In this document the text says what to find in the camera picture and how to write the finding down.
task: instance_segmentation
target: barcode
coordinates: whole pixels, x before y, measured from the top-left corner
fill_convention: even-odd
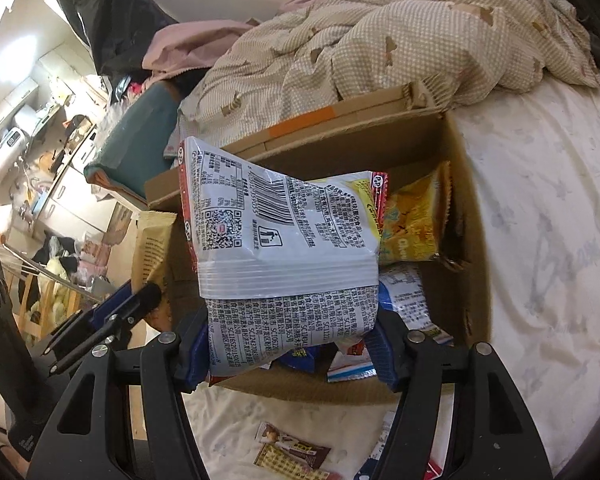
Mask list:
[[[249,172],[249,184],[253,212],[257,216],[276,224],[294,224],[289,204],[286,202],[284,180],[268,182],[255,173]]]

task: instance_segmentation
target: white snack bag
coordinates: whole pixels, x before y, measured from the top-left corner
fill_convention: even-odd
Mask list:
[[[178,159],[212,376],[373,328],[384,174],[307,183],[195,137],[183,141]]]

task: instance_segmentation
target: beige paper package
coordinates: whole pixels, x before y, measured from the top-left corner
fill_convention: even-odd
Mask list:
[[[167,257],[175,213],[143,211],[138,219],[136,249],[131,265],[131,290],[136,293],[147,282],[160,286],[162,301],[144,320],[156,330],[172,329],[171,305],[167,289]]]

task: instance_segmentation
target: yellow snack bag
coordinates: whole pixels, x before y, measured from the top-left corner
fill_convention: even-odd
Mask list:
[[[451,164],[440,162],[427,176],[389,196],[379,263],[420,262],[437,256],[451,203]]]

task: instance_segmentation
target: blanket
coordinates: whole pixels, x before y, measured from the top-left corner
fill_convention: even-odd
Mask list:
[[[433,81],[449,104],[469,105],[496,85],[529,91],[543,69],[600,83],[566,0],[318,0],[238,38],[184,99],[180,120],[225,146],[382,88]]]

